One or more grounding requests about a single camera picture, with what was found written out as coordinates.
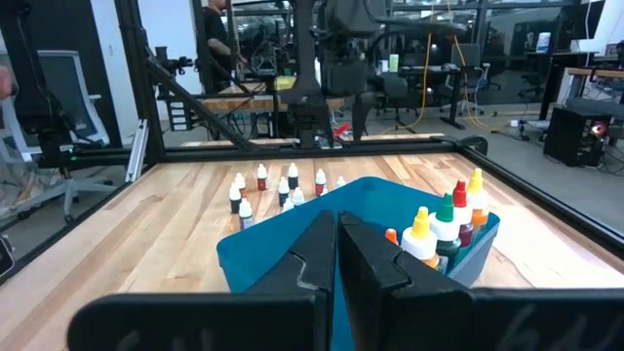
white dropper bottle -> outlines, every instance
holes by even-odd
[[[247,229],[254,225],[254,211],[252,210],[252,204],[247,199],[241,201],[241,209],[239,210],[239,218],[241,223],[241,230]]]

window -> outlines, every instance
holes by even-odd
[[[437,23],[455,23],[465,26],[466,33],[457,36],[460,43],[470,43],[472,41],[473,29],[476,21],[476,10],[458,10],[452,13],[447,11],[419,11],[419,12],[400,12],[394,13],[395,17],[403,16],[410,19],[420,19],[429,21],[434,17]],[[405,34],[395,39],[395,45],[398,53],[426,53],[427,33]],[[444,64],[450,62],[450,50],[454,44],[454,38],[451,35],[434,33],[432,37],[431,64]]]
[[[479,102],[540,102],[548,58],[535,53],[540,33],[557,30],[559,7],[487,10],[482,61],[490,63],[489,85]]]

blue bin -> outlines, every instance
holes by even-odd
[[[377,177],[362,177],[329,194],[316,198],[283,214],[263,221],[221,240],[217,247],[219,264],[233,293],[244,293],[260,279],[294,243],[322,210],[336,214],[348,211],[379,228],[396,228],[399,235],[411,226],[418,207],[437,210],[442,198]],[[486,228],[472,248],[463,254],[448,276],[470,287],[486,263],[500,219],[490,214]],[[346,313],[340,273],[335,267],[332,349],[354,349]]]

white wall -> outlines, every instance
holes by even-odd
[[[189,0],[138,0],[143,27],[152,50],[166,46],[171,59],[185,56],[195,59],[197,48]],[[177,82],[191,94],[201,94],[199,75],[192,68],[176,77]],[[164,102],[158,102],[161,120],[167,120]]]
[[[137,108],[126,63],[126,53],[119,31],[115,3],[111,0],[92,0],[97,34],[104,57],[106,76],[117,115],[122,142],[128,144],[137,128]]]
[[[170,58],[196,58],[189,0],[138,0],[138,5],[152,50],[156,46],[167,46]],[[112,0],[92,0],[92,6],[120,134],[127,143],[137,127],[137,109],[115,4]],[[177,81],[191,94],[201,93],[199,77],[193,69],[177,76]],[[166,120],[164,102],[158,102],[158,109],[160,118]]]

wooden tabletop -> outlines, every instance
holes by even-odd
[[[590,76],[592,75],[593,69],[591,68],[569,68],[567,70],[567,74],[576,75],[576,76]],[[621,78],[624,79],[624,70],[611,70],[611,69],[597,69],[594,72],[594,75],[597,77],[604,78]]]
[[[254,190],[258,162],[157,165],[0,287],[0,350],[62,349],[73,314],[109,293],[227,292],[215,246],[239,229],[229,184],[245,175],[255,220],[265,220],[280,211],[277,182],[290,162],[262,162],[264,192]],[[331,185],[379,176],[435,194],[475,168],[454,153],[293,162],[306,199],[319,168]],[[620,260],[487,174],[485,189],[501,224],[475,286],[624,287]]]
[[[263,92],[263,84],[262,83],[244,83],[243,84],[247,89],[251,92]],[[228,87],[221,92],[220,94],[233,94],[233,93],[242,93],[243,91],[236,87]],[[271,97],[261,97],[261,98],[249,98],[249,97],[215,97],[215,98],[207,98],[202,101],[206,107],[208,107],[211,111],[214,112],[227,112],[234,108],[238,107],[240,111],[272,111],[273,110],[273,99]],[[342,98],[329,98],[328,106],[330,110],[337,110],[344,105],[344,99]],[[288,105],[285,103],[280,103],[280,111],[288,110]]]

